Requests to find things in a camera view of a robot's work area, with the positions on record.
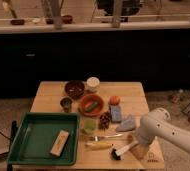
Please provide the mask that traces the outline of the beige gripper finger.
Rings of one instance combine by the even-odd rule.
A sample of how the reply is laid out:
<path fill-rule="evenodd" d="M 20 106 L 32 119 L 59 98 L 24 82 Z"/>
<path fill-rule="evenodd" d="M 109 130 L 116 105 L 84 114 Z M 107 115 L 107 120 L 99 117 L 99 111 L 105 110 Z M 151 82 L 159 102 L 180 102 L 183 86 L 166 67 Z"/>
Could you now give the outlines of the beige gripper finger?
<path fill-rule="evenodd" d="M 148 145 L 144 145 L 139 143 L 135 136 L 132 134 L 128 135 L 128 142 L 131 144 L 129 151 L 138 159 L 141 160 L 148 153 L 150 147 Z"/>

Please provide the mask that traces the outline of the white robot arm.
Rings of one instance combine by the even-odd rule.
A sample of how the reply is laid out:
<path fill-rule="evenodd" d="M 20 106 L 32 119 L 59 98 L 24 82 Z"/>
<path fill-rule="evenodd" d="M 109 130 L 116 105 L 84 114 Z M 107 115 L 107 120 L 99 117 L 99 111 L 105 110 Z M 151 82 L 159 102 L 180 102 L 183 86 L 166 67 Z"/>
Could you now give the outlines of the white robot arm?
<path fill-rule="evenodd" d="M 170 113 L 164 108 L 156 108 L 140 118 L 135 131 L 137 144 L 130 151 L 143 158 L 156 137 L 160 137 L 190 154 L 190 131 L 169 123 Z"/>

